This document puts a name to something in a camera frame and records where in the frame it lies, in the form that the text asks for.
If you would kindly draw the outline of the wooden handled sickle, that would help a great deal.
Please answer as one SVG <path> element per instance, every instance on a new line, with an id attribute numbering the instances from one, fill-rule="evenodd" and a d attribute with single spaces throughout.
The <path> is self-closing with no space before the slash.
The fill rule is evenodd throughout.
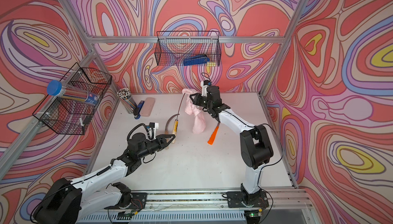
<path id="1" fill-rule="evenodd" d="M 175 136 L 175 138 L 172 141 L 172 144 L 174 144 L 176 142 L 177 132 L 178 132 L 178 123 L 179 123 L 178 117 L 179 117 L 179 114 L 180 114 L 180 109 L 181 109 L 184 97 L 185 97 L 185 94 L 183 94 L 183 96 L 182 96 L 182 99 L 181 99 L 181 102 L 180 102 L 180 105 L 179 105 L 179 108 L 178 108 L 178 112 L 177 112 L 177 115 L 176 115 L 176 118 L 175 118 L 175 122 L 174 122 L 174 126 L 173 126 L 173 135 Z"/>
<path id="2" fill-rule="evenodd" d="M 174 115 L 172 115 L 172 116 L 167 120 L 166 125 L 165 125 L 165 131 L 164 131 L 166 135 L 169 134 L 169 129 L 168 129 L 168 127 L 169 127 L 170 122 L 171 122 L 175 117 L 177 117 L 178 115 L 179 115 L 178 113 L 177 113 L 177 114 L 174 114 Z"/>

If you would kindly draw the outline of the pink rag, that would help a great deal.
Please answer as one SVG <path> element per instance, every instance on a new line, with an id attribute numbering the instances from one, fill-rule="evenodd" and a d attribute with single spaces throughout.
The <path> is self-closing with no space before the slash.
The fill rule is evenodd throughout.
<path id="1" fill-rule="evenodd" d="M 194 95 L 197 93 L 195 89 L 183 89 L 182 93 L 186 97 L 186 106 L 185 106 L 185 112 L 188 115 L 193 115 L 194 116 L 194 124 L 192 128 L 192 132 L 194 134 L 200 134 L 202 133 L 205 128 L 206 128 L 206 122 L 204 119 L 204 115 L 202 114 L 202 110 L 199 109 L 196 105 L 192 103 L 192 100 L 190 98 L 190 95 Z"/>

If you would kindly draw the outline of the orange handled sickle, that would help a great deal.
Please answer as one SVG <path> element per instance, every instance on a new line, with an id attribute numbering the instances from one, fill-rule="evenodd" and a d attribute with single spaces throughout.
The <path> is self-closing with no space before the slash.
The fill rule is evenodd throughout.
<path id="1" fill-rule="evenodd" d="M 218 133 L 218 129 L 219 129 L 219 127 L 220 127 L 220 124 L 221 124 L 220 122 L 217 123 L 217 125 L 216 125 L 216 127 L 215 127 L 213 133 L 211 134 L 211 136 L 210 136 L 210 138 L 209 138 L 209 140 L 208 140 L 208 142 L 207 142 L 209 145 L 212 145 L 212 144 L 215 142 L 215 139 L 216 139 L 216 136 L 217 136 L 217 133 Z"/>

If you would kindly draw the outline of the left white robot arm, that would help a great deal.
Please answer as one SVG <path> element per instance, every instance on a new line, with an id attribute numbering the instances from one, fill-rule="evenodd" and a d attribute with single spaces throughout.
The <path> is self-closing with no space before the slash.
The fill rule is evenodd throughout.
<path id="1" fill-rule="evenodd" d="M 128 139 L 124 153 L 102 169 L 66 180 L 57 180 L 31 214 L 37 224 L 75 224 L 108 207 L 127 209 L 134 205 L 128 186 L 120 180 L 135 172 L 148 155 L 168 147 L 176 135 L 158 135 L 149 140 L 143 133 Z"/>

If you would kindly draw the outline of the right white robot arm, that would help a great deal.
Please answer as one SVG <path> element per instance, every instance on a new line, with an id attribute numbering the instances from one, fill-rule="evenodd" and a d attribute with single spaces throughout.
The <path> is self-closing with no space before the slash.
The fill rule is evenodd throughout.
<path id="1" fill-rule="evenodd" d="M 254 125 L 237 115 L 230 106 L 222 102 L 217 86 L 203 85 L 201 93 L 191 94 L 189 97 L 193 105 L 202 108 L 239 136 L 241 156 L 247 166 L 241 190 L 246 195 L 259 192 L 263 169 L 274 156 L 265 125 Z"/>

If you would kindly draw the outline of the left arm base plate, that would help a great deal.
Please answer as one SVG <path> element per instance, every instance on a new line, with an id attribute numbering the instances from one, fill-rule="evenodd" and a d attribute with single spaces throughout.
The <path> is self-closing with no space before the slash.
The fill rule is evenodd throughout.
<path id="1" fill-rule="evenodd" d="M 131 192 L 130 194 L 126 194 L 126 196 L 122 196 L 118 204 L 106 207 L 105 209 L 140 211 L 145 208 L 146 201 L 146 192 Z"/>

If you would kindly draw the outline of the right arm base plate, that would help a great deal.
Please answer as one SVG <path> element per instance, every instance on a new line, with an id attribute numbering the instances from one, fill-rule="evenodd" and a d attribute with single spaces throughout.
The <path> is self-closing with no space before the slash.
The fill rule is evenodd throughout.
<path id="1" fill-rule="evenodd" d="M 248 194 L 246 191 L 229 191 L 223 196 L 227 199 L 229 208 L 259 208 L 264 210 L 270 206 L 267 193 L 263 190 L 253 194 Z"/>

